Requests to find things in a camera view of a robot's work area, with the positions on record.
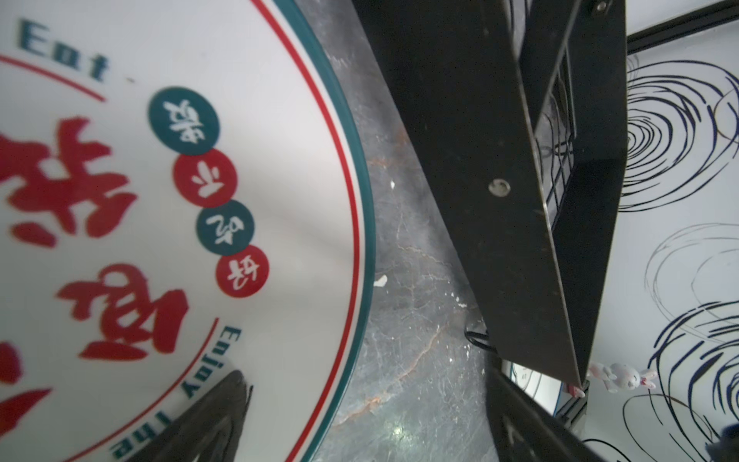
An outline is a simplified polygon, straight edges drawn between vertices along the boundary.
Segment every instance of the red circle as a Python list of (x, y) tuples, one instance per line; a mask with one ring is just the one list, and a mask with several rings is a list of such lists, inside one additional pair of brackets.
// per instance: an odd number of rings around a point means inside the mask
[(254, 245), (238, 254), (221, 257), (216, 266), (218, 287), (226, 295), (238, 299), (259, 292), (269, 275), (267, 256)]
[(174, 185), (187, 201), (199, 207), (218, 207), (236, 192), (236, 169), (218, 149), (203, 155), (180, 155), (172, 169)]

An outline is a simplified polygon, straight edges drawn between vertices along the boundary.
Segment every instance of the plate rim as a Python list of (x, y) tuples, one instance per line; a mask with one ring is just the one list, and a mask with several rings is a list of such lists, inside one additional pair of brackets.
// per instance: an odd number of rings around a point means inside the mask
[[(265, 0), (252, 0), (254, 3), (262, 3)], [(364, 339), (364, 331), (367, 328), (367, 320), (370, 314), (370, 305), (372, 304), (372, 292), (375, 281), (375, 208), (372, 200), (372, 188), (370, 182), (370, 173), (367, 168), (367, 162), (364, 157), (361, 139), (354, 123), (349, 104), (344, 96), (344, 92), (333, 71), (333, 67), (325, 54), (323, 46), (313, 33), (307, 20), (303, 16), (302, 11), (298, 8), (293, 0), (271, 0), (278, 8), (282, 16), (288, 22), (293, 32), (297, 35), (298, 40), (316, 68), (321, 82), (324, 85), (338, 116), (344, 136), (347, 139), (347, 145), (354, 164), (354, 172), (357, 177), (357, 185), (362, 204), (362, 217), (364, 221), (364, 281), (361, 283), (362, 293), (359, 305), (359, 314), (354, 331), (354, 337), (351, 342), (349, 354), (347, 355), (344, 369), (336, 386), (336, 390), (330, 399), (326, 413), (321, 419), (320, 424), (313, 438), (305, 450), (301, 462), (309, 462), (316, 451), (321, 446), (328, 429), (336, 416), (341, 400), (347, 391), (349, 380), (354, 372), (361, 350), (362, 341)]]

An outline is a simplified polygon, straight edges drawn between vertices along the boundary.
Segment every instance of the green circle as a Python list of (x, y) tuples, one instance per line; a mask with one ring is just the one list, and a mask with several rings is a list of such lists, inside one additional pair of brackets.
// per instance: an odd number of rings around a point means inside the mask
[(182, 86), (170, 86), (154, 95), (149, 102), (149, 125), (159, 141), (184, 155), (205, 154), (220, 134), (213, 106)]
[(218, 207), (204, 208), (195, 224), (203, 247), (218, 255), (234, 255), (249, 246), (254, 237), (254, 218), (238, 200)]

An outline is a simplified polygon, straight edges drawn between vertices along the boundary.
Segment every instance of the white chinese character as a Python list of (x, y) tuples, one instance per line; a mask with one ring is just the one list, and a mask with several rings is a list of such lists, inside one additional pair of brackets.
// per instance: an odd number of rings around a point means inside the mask
[(232, 245), (234, 243), (234, 233), (245, 229), (244, 222), (238, 217), (231, 217), (227, 225), (223, 225), (223, 215), (214, 215), (205, 221), (206, 225), (213, 225), (215, 223), (218, 223), (216, 226), (216, 236), (218, 237), (216, 244), (225, 242)]
[(194, 107), (190, 106), (190, 101), (182, 100), (180, 105), (165, 101), (164, 109), (169, 111), (169, 120), (174, 122), (169, 126), (169, 129), (180, 133), (180, 141), (185, 143), (197, 144), (198, 138), (200, 140), (205, 139), (205, 135), (201, 129), (196, 129), (196, 126), (202, 126), (200, 123), (200, 116)]
[(256, 281), (256, 270), (259, 269), (252, 259), (251, 255), (247, 255), (241, 260), (241, 265), (237, 260), (231, 260), (228, 262), (228, 267), (231, 269), (231, 274), (226, 278), (229, 281), (234, 281), (234, 290), (237, 291), (246, 285), (246, 282), (251, 276), (252, 281)]
[(197, 185), (201, 185), (197, 190), (197, 195), (201, 197), (208, 197), (215, 194), (216, 191), (225, 186), (218, 180), (221, 176), (218, 167), (208, 168), (208, 164), (204, 160), (197, 163), (197, 172), (200, 174), (193, 175), (191, 180)]

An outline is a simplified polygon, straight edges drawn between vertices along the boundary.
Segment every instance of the white wall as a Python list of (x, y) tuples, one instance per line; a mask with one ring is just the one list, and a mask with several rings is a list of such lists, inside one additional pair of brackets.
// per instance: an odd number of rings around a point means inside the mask
[(669, 398), (595, 381), (585, 439), (631, 462), (707, 461), (705, 443), (739, 421), (737, 44), (739, 21), (630, 59), (628, 195), (592, 360), (658, 368)]
[(626, 33), (633, 34), (718, 0), (627, 0)]

